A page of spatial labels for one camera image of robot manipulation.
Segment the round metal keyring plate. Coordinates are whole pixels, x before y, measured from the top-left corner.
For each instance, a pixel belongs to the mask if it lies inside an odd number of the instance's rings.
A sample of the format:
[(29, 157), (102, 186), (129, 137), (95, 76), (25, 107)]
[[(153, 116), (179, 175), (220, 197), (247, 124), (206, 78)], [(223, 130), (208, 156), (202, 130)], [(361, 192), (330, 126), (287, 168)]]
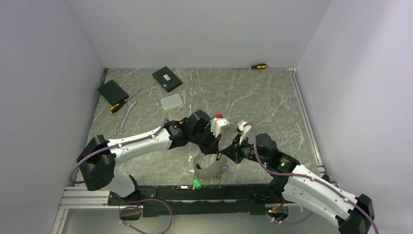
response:
[(227, 159), (221, 153), (212, 154), (214, 156), (213, 162), (206, 167), (202, 167), (200, 165), (201, 160), (206, 158), (209, 155), (205, 155), (204, 153), (199, 153), (193, 159), (193, 170), (194, 170), (194, 178), (201, 180), (201, 181), (211, 181), (211, 180), (218, 180), (221, 178), (222, 174), (224, 173), (224, 167), (227, 165)]

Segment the green key tag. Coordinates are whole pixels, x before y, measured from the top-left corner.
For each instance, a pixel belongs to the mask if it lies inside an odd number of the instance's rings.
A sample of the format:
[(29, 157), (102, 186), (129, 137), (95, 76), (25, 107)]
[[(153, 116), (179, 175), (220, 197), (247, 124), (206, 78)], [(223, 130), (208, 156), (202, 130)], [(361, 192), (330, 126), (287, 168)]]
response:
[(193, 179), (193, 189), (200, 189), (202, 187), (200, 181), (196, 178)]

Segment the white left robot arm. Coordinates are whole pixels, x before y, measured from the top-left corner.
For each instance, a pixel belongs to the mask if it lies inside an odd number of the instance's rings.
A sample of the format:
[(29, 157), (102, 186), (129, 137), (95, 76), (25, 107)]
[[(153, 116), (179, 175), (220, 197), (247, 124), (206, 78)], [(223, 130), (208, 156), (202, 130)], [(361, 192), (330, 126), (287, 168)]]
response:
[(107, 189), (125, 203), (135, 204), (140, 198), (136, 180), (117, 170), (121, 164), (153, 152), (167, 151), (195, 144), (203, 154), (216, 154), (223, 129), (229, 121), (220, 113), (210, 117), (197, 110), (183, 119), (164, 119), (162, 125), (145, 133), (117, 139), (93, 137), (76, 160), (88, 191)]

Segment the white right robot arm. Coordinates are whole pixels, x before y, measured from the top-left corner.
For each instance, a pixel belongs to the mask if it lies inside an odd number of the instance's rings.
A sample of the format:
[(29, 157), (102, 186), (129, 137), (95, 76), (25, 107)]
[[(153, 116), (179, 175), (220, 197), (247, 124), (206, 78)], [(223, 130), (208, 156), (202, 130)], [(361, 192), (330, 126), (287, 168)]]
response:
[(341, 234), (366, 234), (374, 223), (372, 200), (365, 194), (356, 196), (312, 173), (292, 156), (280, 151), (268, 134), (254, 137), (253, 143), (237, 135), (231, 145), (219, 152), (235, 163), (248, 159), (259, 163), (272, 176), (269, 198), (301, 205), (324, 217)]

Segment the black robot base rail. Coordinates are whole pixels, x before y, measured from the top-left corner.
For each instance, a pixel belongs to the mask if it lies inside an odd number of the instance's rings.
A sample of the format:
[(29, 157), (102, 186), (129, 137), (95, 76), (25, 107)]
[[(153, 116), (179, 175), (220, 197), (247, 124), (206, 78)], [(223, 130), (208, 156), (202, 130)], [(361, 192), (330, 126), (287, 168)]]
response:
[(143, 217), (248, 213), (263, 215), (283, 199), (272, 194), (267, 184), (140, 186), (138, 194), (119, 200), (109, 193), (109, 206), (141, 205)]

